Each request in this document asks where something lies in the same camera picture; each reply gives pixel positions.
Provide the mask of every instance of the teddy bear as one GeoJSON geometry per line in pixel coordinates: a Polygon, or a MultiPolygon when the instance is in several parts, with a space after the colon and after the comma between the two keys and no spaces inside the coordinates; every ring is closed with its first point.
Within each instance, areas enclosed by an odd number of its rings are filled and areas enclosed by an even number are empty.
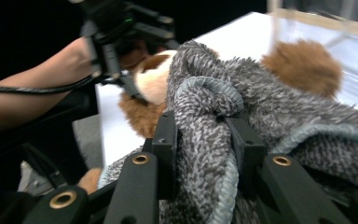
{"type": "MultiPolygon", "coordinates": [[[[132,75],[145,101],[121,93],[120,109],[130,126],[144,138],[153,138],[158,119],[166,108],[167,78],[175,50],[164,50],[138,64],[132,75]]],[[[299,40],[296,43],[278,42],[260,63],[284,84],[334,99],[340,89],[342,70],[323,45],[299,40]]],[[[97,190],[101,169],[88,171],[78,186],[88,194],[97,190]]]]}

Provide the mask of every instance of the wrist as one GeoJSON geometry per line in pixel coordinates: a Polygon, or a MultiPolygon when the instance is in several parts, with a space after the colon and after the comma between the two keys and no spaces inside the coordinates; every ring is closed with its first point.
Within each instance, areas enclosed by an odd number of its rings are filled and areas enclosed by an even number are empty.
{"type": "Polygon", "coordinates": [[[79,37],[71,43],[71,47],[82,61],[89,62],[91,60],[89,45],[85,37],[79,37]]]}

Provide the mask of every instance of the fuzzy gray fabric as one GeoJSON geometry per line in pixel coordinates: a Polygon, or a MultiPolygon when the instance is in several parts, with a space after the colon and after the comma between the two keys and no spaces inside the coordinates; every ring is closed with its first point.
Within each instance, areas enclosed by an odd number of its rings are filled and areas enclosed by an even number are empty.
{"type": "Polygon", "coordinates": [[[101,172],[100,178],[98,180],[98,189],[103,188],[104,186],[112,183],[120,177],[121,169],[124,165],[124,160],[127,159],[130,155],[141,152],[142,147],[138,147],[133,150],[130,154],[127,154],[125,157],[119,159],[118,161],[113,162],[111,165],[105,167],[101,172]]]}
{"type": "Polygon", "coordinates": [[[270,153],[288,153],[358,186],[358,110],[353,107],[294,90],[251,59],[221,61],[195,41],[179,48],[168,84],[167,110],[174,111],[183,137],[179,193],[174,201],[160,203],[161,223],[258,222],[255,205],[236,190],[230,131],[219,119],[239,112],[270,153]]]}

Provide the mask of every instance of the black cable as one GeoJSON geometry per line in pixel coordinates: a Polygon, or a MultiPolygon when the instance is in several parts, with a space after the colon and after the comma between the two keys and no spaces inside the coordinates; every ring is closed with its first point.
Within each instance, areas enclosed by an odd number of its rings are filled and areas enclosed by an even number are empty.
{"type": "Polygon", "coordinates": [[[24,88],[24,87],[0,87],[0,92],[2,93],[16,93],[16,94],[27,94],[27,95],[46,95],[46,94],[54,94],[61,93],[66,91],[72,91],[81,87],[86,86],[91,83],[94,79],[92,76],[85,77],[75,83],[54,87],[54,88],[46,88],[46,89],[36,89],[36,88],[24,88]]]}

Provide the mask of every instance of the screw hole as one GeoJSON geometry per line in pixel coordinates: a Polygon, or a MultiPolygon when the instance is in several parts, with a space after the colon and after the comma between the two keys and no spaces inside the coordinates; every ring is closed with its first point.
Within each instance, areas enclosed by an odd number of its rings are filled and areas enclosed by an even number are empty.
{"type": "Polygon", "coordinates": [[[322,218],[319,218],[319,223],[321,224],[334,224],[334,222],[322,217],[322,218]]]}
{"type": "Polygon", "coordinates": [[[136,218],[135,217],[124,217],[121,220],[121,224],[136,224],[136,218]]]}
{"type": "Polygon", "coordinates": [[[149,158],[146,155],[139,155],[132,158],[132,162],[138,165],[145,164],[149,162],[149,158]]]}
{"type": "Polygon", "coordinates": [[[71,199],[71,196],[69,195],[62,195],[59,197],[56,201],[57,204],[64,204],[67,203],[71,199]]]}
{"type": "Polygon", "coordinates": [[[54,209],[64,208],[75,201],[77,194],[73,190],[64,191],[54,196],[49,203],[49,206],[54,209]]]}
{"type": "Polygon", "coordinates": [[[275,163],[281,166],[290,166],[292,164],[292,162],[289,159],[281,156],[274,157],[273,160],[275,163]]]}

